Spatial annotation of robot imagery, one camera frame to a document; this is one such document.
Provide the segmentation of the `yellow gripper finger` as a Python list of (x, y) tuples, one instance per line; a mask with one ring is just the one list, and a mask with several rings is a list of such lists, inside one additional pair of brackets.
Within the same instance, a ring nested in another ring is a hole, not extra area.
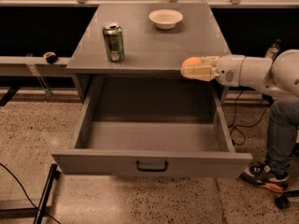
[(215, 67), (219, 58), (220, 56), (205, 56), (201, 57), (200, 60), (202, 65), (210, 65), (212, 67)]
[(197, 79), (206, 82), (213, 80), (218, 75), (216, 68), (211, 65), (182, 67), (180, 73), (188, 79)]

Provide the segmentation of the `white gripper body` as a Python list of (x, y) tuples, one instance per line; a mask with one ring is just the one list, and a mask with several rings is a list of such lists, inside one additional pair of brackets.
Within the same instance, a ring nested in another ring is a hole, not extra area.
[(244, 55), (225, 55), (216, 62), (216, 80), (223, 86), (238, 87)]

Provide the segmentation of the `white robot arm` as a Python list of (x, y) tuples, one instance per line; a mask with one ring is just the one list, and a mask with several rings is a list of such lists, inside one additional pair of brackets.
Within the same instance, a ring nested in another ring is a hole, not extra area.
[(215, 79), (222, 86), (247, 87), (269, 96), (299, 96), (298, 49), (283, 51), (275, 60), (234, 54), (191, 57), (182, 63), (180, 73), (188, 79)]

